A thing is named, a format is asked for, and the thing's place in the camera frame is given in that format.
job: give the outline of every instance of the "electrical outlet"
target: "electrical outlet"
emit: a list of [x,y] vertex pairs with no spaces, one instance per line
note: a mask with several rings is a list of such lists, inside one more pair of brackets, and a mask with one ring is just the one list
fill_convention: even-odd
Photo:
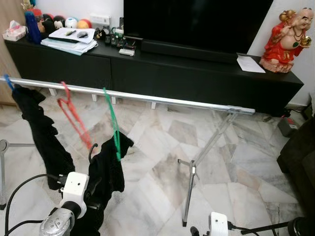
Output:
[[105,16],[105,15],[99,15],[95,13],[90,14],[90,21],[93,24],[100,24],[103,26],[109,26],[110,25],[110,16]]

